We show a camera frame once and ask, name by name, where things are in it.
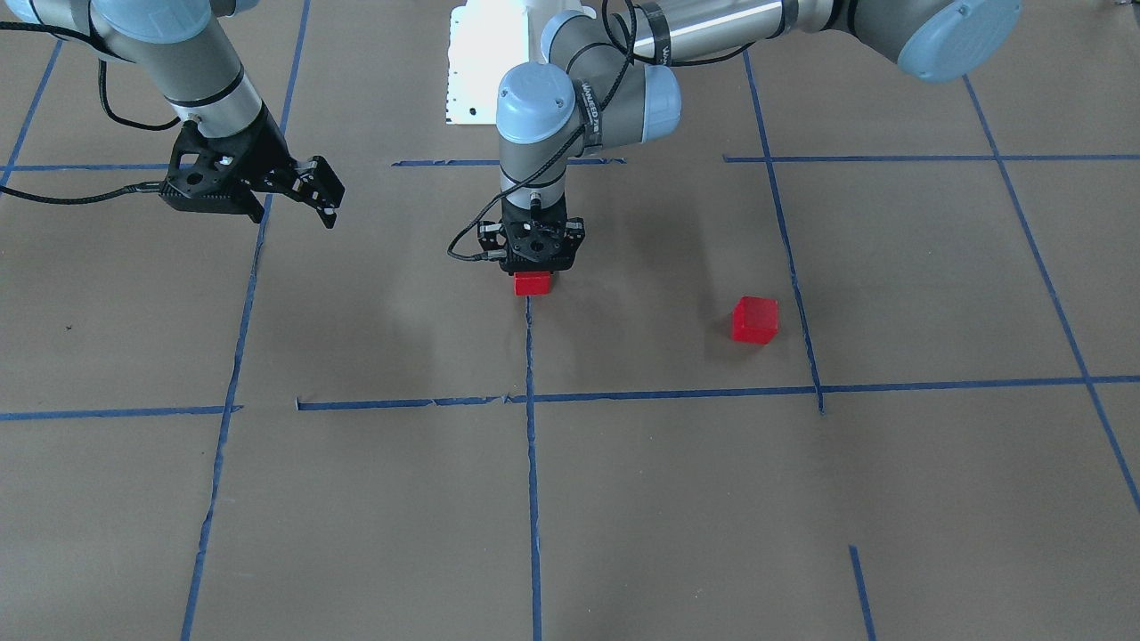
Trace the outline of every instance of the grid line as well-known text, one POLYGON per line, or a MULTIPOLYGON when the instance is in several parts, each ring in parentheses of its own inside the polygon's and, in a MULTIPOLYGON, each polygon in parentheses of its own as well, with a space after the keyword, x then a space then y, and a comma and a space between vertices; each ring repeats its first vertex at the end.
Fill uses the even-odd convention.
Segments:
POLYGON ((528 494, 530 497, 530 593, 534 640, 543 641, 543 568, 542 536, 538 524, 538 448, 535 420, 535 318, 531 297, 527 297, 527 459, 530 462, 528 494))
MULTIPOLYGON (((293 50, 293 65, 290 70, 288 88, 285 91, 285 106, 282 108, 280 130, 285 133, 288 128, 290 115, 293 106, 293 92, 296 89, 296 78, 301 68, 301 55, 304 50, 304 38, 308 32, 309 9, 311 0, 304 0, 301 8, 301 21, 298 27, 296 46, 293 50)), ((272 194, 266 196, 264 214, 258 226, 258 240, 253 249, 253 265, 250 268, 250 279, 246 285, 245 303, 242 309, 242 323, 237 335, 237 346, 234 351, 234 372, 230 375, 229 387, 226 392, 226 406, 221 417, 221 425, 218 431, 218 448, 214 452, 213 479, 210 490, 210 508, 202 521, 202 530, 198 536, 198 551, 194 558, 194 574, 190 578, 190 590, 186 599, 186 614, 182 618, 181 641, 190 641, 194 633, 194 616, 197 612, 198 593, 202 586, 202 576, 205 571, 206 553, 210 549, 210 533, 213 527, 214 509, 218 504, 218 490, 221 486, 222 465, 225 463, 226 443, 229 440, 230 419, 237 396, 237 387, 242 375, 242 360, 245 357, 245 340, 250 331, 250 320, 253 315, 253 302, 258 289, 258 271, 261 266, 261 252, 266 242, 266 232, 269 227, 271 210, 274 204, 272 194)))
POLYGON ((0 176, 0 186, 7 187, 8 179, 11 178, 11 173, 15 171, 16 161, 19 160, 19 153, 24 149, 24 143, 27 140, 27 132, 32 129, 32 120, 35 117, 35 111, 40 107, 40 100, 43 99, 43 91, 48 88, 48 81, 51 80, 51 72, 56 68, 56 62, 59 60, 59 52, 63 48, 64 41, 60 40, 51 49, 51 57, 48 58, 48 64, 43 68, 43 75, 40 76, 40 84, 35 88, 32 104, 27 107, 27 115, 24 116, 24 123, 19 128, 19 136, 16 137, 16 144, 11 148, 11 154, 8 155, 8 164, 3 168, 3 176, 0 176))
MULTIPOLYGON (((1140 161, 1140 154, 1018 154, 1002 155, 1005 162, 1129 162, 1140 161)), ((728 164, 765 164, 768 159, 763 156, 733 156, 723 154, 720 159, 728 164)), ((861 163, 861 162, 993 162, 993 155, 955 155, 955 154, 915 154, 915 155, 847 155, 847 156, 772 156, 775 164, 824 164, 824 163, 861 163)), ((439 159, 439 160, 402 160, 392 163, 401 169, 463 169, 472 167, 497 167, 494 159, 439 159)), ((628 165, 627 159, 571 159, 571 165, 628 165)), ((16 164, 9 168, 11 172, 25 171, 158 171, 166 169, 162 163, 127 163, 127 164, 16 164)))
MULTIPOLYGON (((1092 376, 1092 382, 1104 386, 1140 384, 1140 375, 1092 376)), ((864 383, 850 386, 822 386, 825 395, 832 393, 872 393, 872 392, 915 392, 915 391, 953 391, 953 390, 987 390, 987 389, 1033 389, 1051 387, 1085 386, 1082 376, 1060 376, 1056 379, 994 379, 977 381, 928 381, 913 383, 864 383)), ((811 396, 816 389, 812 386, 773 387, 773 388, 728 388, 728 389, 694 389, 694 390, 658 390, 658 391, 601 391, 583 393, 536 393, 536 404, 547 403, 596 403, 603 400, 675 400, 694 398, 754 398, 765 396, 811 396)), ((412 398, 392 400, 348 400, 325 403, 296 401, 299 412, 348 412, 364 409, 396 409, 417 407, 453 407, 479 405, 524 404, 527 396, 470 396, 455 398, 412 398)))
POLYGON ((871 599, 866 593, 866 581, 863 577, 863 562, 858 558, 858 547, 847 546, 852 557, 852 570, 855 573, 855 587, 858 590, 858 602, 863 610, 863 626, 866 627, 868 641, 877 641, 874 633, 874 617, 871 616, 871 599))
POLYGON ((816 401, 820 414, 826 413, 823 400, 823 384, 820 381, 820 368, 815 360, 815 347, 812 344, 812 330, 807 324, 807 310, 804 307, 804 294, 799 287, 799 275, 796 271, 796 255, 791 249, 791 237, 788 235, 788 220, 784 218, 783 198, 780 196, 780 181, 776 180, 776 168, 772 161, 772 146, 768 144, 768 130, 764 124, 764 108, 760 106, 760 92, 757 89, 756 74, 752 73, 752 57, 744 51, 744 74, 752 95, 752 108, 756 111, 756 125, 760 132, 760 146, 764 147, 764 164, 768 170, 768 182, 772 187, 772 201, 776 209, 776 221, 780 224, 780 238, 788 254, 788 270, 791 273, 791 289, 796 295, 796 307, 799 309, 799 323, 804 331, 804 344, 807 349, 807 363, 812 368, 812 382, 815 386, 816 401))
MULTIPOLYGON (((234 412, 242 408, 234 406, 234 412)), ((21 421, 62 421, 71 419, 136 419, 153 416, 217 416, 226 409, 222 405, 196 407, 131 407, 125 409, 62 409, 57 412, 3 412, 0 423, 21 421)))
POLYGON ((966 90, 969 92, 970 100, 974 103, 974 108, 978 113, 978 120, 982 123, 982 129, 985 131, 991 149, 993 149, 993 160, 997 163, 997 168, 1001 169, 1002 179, 1005 181, 1005 188, 1009 192, 1009 197, 1013 203, 1015 211, 1017 211, 1017 218, 1021 225, 1021 230, 1025 233, 1025 240, 1029 244, 1033 258, 1037 263, 1037 269, 1041 271, 1041 277, 1044 281, 1045 289, 1049 291, 1049 298, 1052 300, 1053 308, 1057 310, 1057 317, 1065 331, 1065 338, 1068 340, 1069 348, 1073 350, 1073 357, 1076 359, 1077 367, 1081 370, 1081 376, 1089 390, 1089 396, 1097 411, 1097 416, 1100 419, 1100 424, 1105 430, 1105 436, 1108 438, 1108 445, 1113 451, 1113 455, 1116 457, 1116 464, 1119 466, 1121 474, 1124 477, 1124 484, 1127 486, 1129 493, 1132 495, 1132 503, 1134 504, 1137 511, 1140 512, 1140 490, 1137 489, 1135 479, 1132 477, 1132 471, 1129 469, 1129 462, 1124 457, 1121 444, 1116 439, 1116 432, 1113 430, 1113 425, 1108 420, 1108 413, 1105 412, 1105 405, 1101 403, 1100 395, 1097 392, 1097 384, 1093 382, 1093 378, 1089 373, 1089 365, 1085 363, 1084 355, 1081 354, 1081 347, 1077 344, 1073 326, 1069 323, 1068 315, 1065 313, 1065 306, 1061 305, 1061 299, 1057 293, 1057 287, 1053 286, 1053 281, 1049 276, 1045 259, 1041 253, 1041 248, 1037 245, 1036 237, 1033 235, 1033 229, 1029 227, 1029 219, 1025 214, 1025 208, 1021 206, 1021 198, 1017 195, 1017 189, 1013 186, 1013 179, 1009 175, 1009 168, 1005 165, 1005 160, 1002 157, 1001 151, 997 147, 997 139, 994 137, 993 129, 990 127, 990 121, 986 119, 985 111, 982 108, 982 100, 978 98, 978 94, 975 91, 974 83, 970 82, 969 75, 962 76, 962 81, 966 83, 966 90))

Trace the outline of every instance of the black cable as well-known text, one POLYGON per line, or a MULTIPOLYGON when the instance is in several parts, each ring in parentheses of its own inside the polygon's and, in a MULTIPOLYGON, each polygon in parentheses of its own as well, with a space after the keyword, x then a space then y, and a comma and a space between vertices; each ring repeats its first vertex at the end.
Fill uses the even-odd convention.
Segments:
POLYGON ((735 58, 736 56, 740 56, 744 51, 751 49, 752 44, 756 44, 756 42, 749 42, 748 44, 744 44, 743 47, 741 47, 740 49, 736 49, 735 51, 731 51, 731 52, 725 54, 723 56, 717 56, 716 58, 706 58, 703 60, 682 60, 679 63, 673 63, 669 66, 670 67, 699 67, 699 66, 702 66, 702 65, 715 65, 717 63, 723 63, 723 62, 726 62, 726 60, 731 60, 731 59, 735 58))
POLYGON ((107 51, 106 47, 104 47, 103 42, 96 40, 95 38, 91 38, 85 33, 80 33, 78 31, 65 29, 62 26, 55 26, 50 24, 0 22, 0 31, 26 31, 30 33, 50 33, 51 35, 64 35, 73 40, 79 40, 80 42, 85 42, 90 44, 92 48, 95 48, 97 51, 101 51, 104 54, 111 54, 111 51, 107 51))
MULTIPOLYGON (((0 22, 0 31, 23 31, 27 33, 50 33, 51 35, 63 35, 66 38, 72 38, 90 44, 92 49, 114 56, 98 39, 92 38, 85 33, 80 33, 78 31, 55 26, 47 24, 28 24, 28 23, 13 23, 13 22, 0 22)), ((124 124, 127 127, 133 127, 135 129, 141 129, 144 131, 165 131, 177 127, 181 120, 174 119, 165 124, 144 124, 141 122, 135 122, 133 120, 127 120, 120 117, 111 108, 111 103, 107 100, 107 63, 106 60, 99 60, 99 104, 103 106, 103 113, 107 114, 107 117, 117 122, 119 124, 124 124)))
POLYGON ((120 187, 114 192, 107 192, 106 194, 99 194, 98 196, 84 196, 81 198, 54 198, 51 196, 28 194, 27 192, 21 192, 19 189, 13 189, 11 187, 3 186, 0 186, 0 194, 8 194, 9 196, 14 196, 16 198, 23 198, 25 201, 43 203, 47 205, 89 205, 109 201, 111 198, 117 198, 119 196, 125 196, 128 194, 157 194, 161 189, 162 182, 153 181, 128 185, 125 187, 120 187))
POLYGON ((463 255, 463 254, 459 254, 459 253, 455 253, 455 245, 458 245, 459 241, 462 241, 463 237, 466 236, 469 232, 471 232, 472 229, 474 229, 475 225, 479 225, 479 222, 483 219, 483 217, 486 217, 488 214, 488 212, 490 212, 491 209, 496 204, 498 204, 499 201, 502 201, 503 198, 510 196, 511 194, 514 194, 519 189, 522 189, 523 187, 526 187, 527 185, 529 185, 531 181, 537 180, 539 176, 542 176, 542 175, 546 173, 547 171, 549 171, 551 168, 554 167, 554 163, 559 162, 559 159, 562 157, 562 154, 569 152, 570 147, 572 147, 573 144, 578 141, 578 138, 581 138, 581 136, 584 133, 586 133, 586 125, 585 124, 583 124, 581 127, 579 127, 573 132, 573 136, 571 136, 570 139, 567 140, 565 145, 562 145, 562 148, 559 149, 559 152, 556 154, 554 154, 553 156, 551 156, 551 160, 546 161, 546 164, 544 164, 542 169, 539 169, 535 173, 531 173, 522 182, 515 182, 514 187, 511 187, 510 189, 499 192, 499 194, 497 196, 495 196, 494 198, 491 198, 491 202, 487 203, 487 206, 484 206, 483 210, 479 212, 479 216, 477 216, 475 218, 473 218, 471 220, 471 222, 469 222, 467 226, 463 228, 463 232, 459 232, 458 234, 456 234, 455 238, 451 238, 451 244, 449 244, 447 246, 447 255, 449 255, 449 257, 451 257, 451 258, 454 258, 456 260, 462 260, 464 262, 479 262, 481 260, 488 260, 489 258, 487 255, 487 252, 477 253, 477 254, 472 254, 472 255, 463 255))
POLYGON ((178 127, 178 123, 182 122, 181 119, 176 117, 164 124, 144 124, 141 122, 135 122, 133 120, 120 117, 119 114, 111 108, 111 103, 107 100, 107 60, 99 60, 99 104, 103 106, 103 113, 107 114, 107 117, 111 120, 117 122, 119 124, 141 129, 142 131, 165 131, 178 127))
MULTIPOLYGON (((605 8, 609 6, 609 3, 610 3, 610 0, 602 0, 602 13, 603 13, 603 15, 605 14, 605 8)), ((625 3, 626 3, 626 7, 629 9, 629 13, 632 15, 633 11, 634 11, 634 3, 630 0, 625 0, 625 3)), ((609 31, 609 24, 606 24, 606 31, 609 31)), ((621 50, 621 52, 626 55, 625 63, 621 65, 621 71, 618 73, 618 76, 613 80, 613 86, 610 88, 609 94, 606 94, 605 99, 602 100, 598 104, 598 109, 600 111, 604 112, 605 107, 608 107, 610 105, 610 100, 613 99, 613 96, 618 92, 618 89, 621 87, 621 82, 626 78, 626 72, 628 72, 629 67, 633 66, 633 63, 634 63, 634 44, 636 42, 637 42, 637 25, 634 24, 633 25, 633 30, 629 33, 629 39, 627 40, 628 47, 626 47, 625 49, 621 50)), ((479 212, 479 216, 477 216, 475 218, 473 218, 471 220, 471 222, 469 222, 467 226, 463 228, 462 232, 459 232, 458 234, 456 234, 455 238, 451 238, 451 244, 449 244, 447 246, 447 255, 449 255, 449 257, 451 257, 451 258, 454 258, 456 260, 462 260, 464 262, 479 262, 479 261, 482 261, 482 260, 489 260, 489 257, 487 255, 487 252, 477 253, 477 254, 472 254, 472 255, 463 255, 461 253, 456 253, 455 252, 455 246, 458 245, 459 241, 462 241, 464 236, 466 236, 472 229, 474 229, 475 226, 479 225, 480 221, 482 221, 482 219, 491 211, 491 209, 495 208, 496 204, 499 203, 499 201, 502 201, 503 198, 506 198, 506 197, 511 196, 512 194, 514 194, 519 189, 522 189, 523 187, 526 187, 530 182, 537 180, 538 177, 540 177, 542 175, 544 175, 547 171, 549 171, 549 169, 552 167, 554 167, 554 163, 559 162, 559 159, 561 159, 563 154, 565 154, 567 152, 569 152, 570 147, 572 147, 573 144, 577 143, 578 139, 581 138, 585 133, 586 133, 586 124, 583 123, 578 129, 575 130, 573 135, 570 136, 570 139, 567 140, 564 145, 562 145, 562 148, 559 149, 557 153, 555 153, 553 156, 551 156, 551 160, 546 161, 546 163, 543 164, 542 169, 539 169, 535 173, 532 173, 529 177, 527 177, 526 180, 523 180, 521 182, 515 182, 515 185, 513 187, 511 187, 510 189, 505 189, 503 192, 499 192, 498 195, 496 195, 494 198, 491 198, 491 202, 487 203, 487 206, 484 206, 482 209, 482 211, 479 212)))

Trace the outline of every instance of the white mounting plate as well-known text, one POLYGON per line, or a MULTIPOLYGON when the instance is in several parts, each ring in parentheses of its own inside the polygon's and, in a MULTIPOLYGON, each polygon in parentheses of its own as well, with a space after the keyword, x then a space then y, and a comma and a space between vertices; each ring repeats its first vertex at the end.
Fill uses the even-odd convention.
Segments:
POLYGON ((467 0, 451 11, 447 122, 495 124, 498 86, 518 65, 543 60, 543 27, 557 13, 578 9, 579 0, 467 0))

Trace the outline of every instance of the floor tile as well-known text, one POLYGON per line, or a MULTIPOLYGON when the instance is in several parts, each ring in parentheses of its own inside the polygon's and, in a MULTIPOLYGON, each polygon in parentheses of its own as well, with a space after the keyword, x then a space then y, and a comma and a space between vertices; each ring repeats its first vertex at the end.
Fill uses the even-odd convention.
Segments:
POLYGON ((352 204, 332 232, 304 208, 275 205, 242 403, 524 393, 524 301, 497 266, 443 253, 482 206, 472 195, 494 195, 497 170, 353 180, 363 173, 348 175, 352 204))
POLYGON ((925 83, 845 33, 795 33, 750 55, 777 156, 991 153, 961 82, 925 83))
POLYGON ((1089 368, 1140 372, 1140 162, 1018 162, 1009 170, 1089 368))
POLYGON ((522 406, 235 415, 196 639, 524 639, 522 406))
MULTIPOLYGON (((10 19, 3 14, 5 21, 10 19)), ((52 41, 49 36, 28 33, 5 33, 0 38, 0 58, 5 60, 19 56, 21 64, 5 65, 3 87, 0 91, 0 113, 5 114, 0 122, 0 161, 6 165, 8 156, 19 138, 24 116, 32 105, 40 79, 51 59, 52 41)))
POLYGON ((1036 0, 1004 49, 970 74, 1004 154, 1137 154, 1122 125, 1140 102, 1132 7, 1036 0))
MULTIPOLYGON (((153 176, 17 172, 80 196, 153 176)), ((0 408, 219 405, 234 367, 258 228, 171 211, 154 195, 103 205, 0 198, 0 408)))
POLYGON ((218 421, 0 423, 0 638, 177 638, 218 421))
POLYGON ((1132 639, 1140 514, 1083 386, 829 397, 881 639, 1132 639))
POLYGON ((571 177, 587 237, 534 303, 540 393, 812 384, 764 168, 670 171, 642 159, 571 177), (767 347, 732 341, 746 295, 782 306, 767 347))
POLYGON ((858 639, 811 397, 543 404, 544 639, 858 639))
POLYGON ((1099 386, 1097 393, 1119 441, 1121 453, 1132 472, 1133 482, 1140 476, 1140 386, 1099 386))
POLYGON ((1078 374, 995 163, 779 176, 825 384, 1078 374))

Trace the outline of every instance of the floor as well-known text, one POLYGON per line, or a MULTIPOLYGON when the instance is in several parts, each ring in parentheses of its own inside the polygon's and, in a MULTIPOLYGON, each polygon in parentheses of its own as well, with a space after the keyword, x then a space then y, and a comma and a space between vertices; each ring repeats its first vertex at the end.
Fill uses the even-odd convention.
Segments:
MULTIPOLYGON (((526 300, 443 255, 497 187, 443 123, 456 3, 227 23, 333 232, 0 198, 0 639, 1140 639, 1130 7, 1027 2, 946 86, 840 34, 678 72, 526 300)), ((0 182, 161 176, 85 51, 0 56, 0 182)))

